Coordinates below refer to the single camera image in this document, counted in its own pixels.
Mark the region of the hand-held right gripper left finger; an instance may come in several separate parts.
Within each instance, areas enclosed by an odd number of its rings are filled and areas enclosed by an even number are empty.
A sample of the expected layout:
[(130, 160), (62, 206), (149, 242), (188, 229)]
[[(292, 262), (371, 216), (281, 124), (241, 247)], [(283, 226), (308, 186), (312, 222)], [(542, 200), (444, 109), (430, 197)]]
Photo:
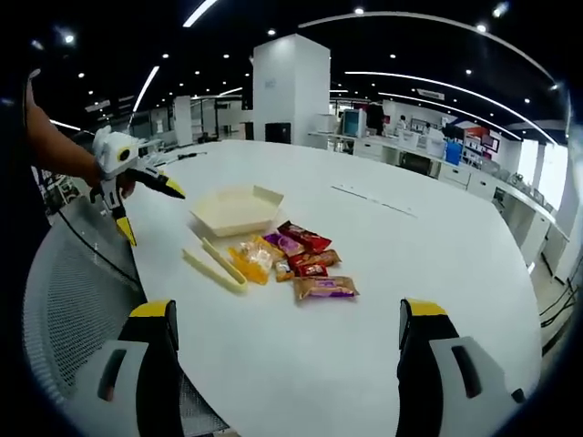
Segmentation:
[(176, 302), (131, 311), (76, 376), (67, 415), (83, 436), (180, 436)]

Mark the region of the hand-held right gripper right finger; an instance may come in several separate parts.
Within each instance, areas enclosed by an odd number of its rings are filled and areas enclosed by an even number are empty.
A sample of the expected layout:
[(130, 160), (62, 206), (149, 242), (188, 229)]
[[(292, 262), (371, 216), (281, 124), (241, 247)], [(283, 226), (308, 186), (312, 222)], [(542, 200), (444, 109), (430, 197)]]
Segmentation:
[(398, 436), (492, 436), (526, 397), (439, 305), (400, 302)]

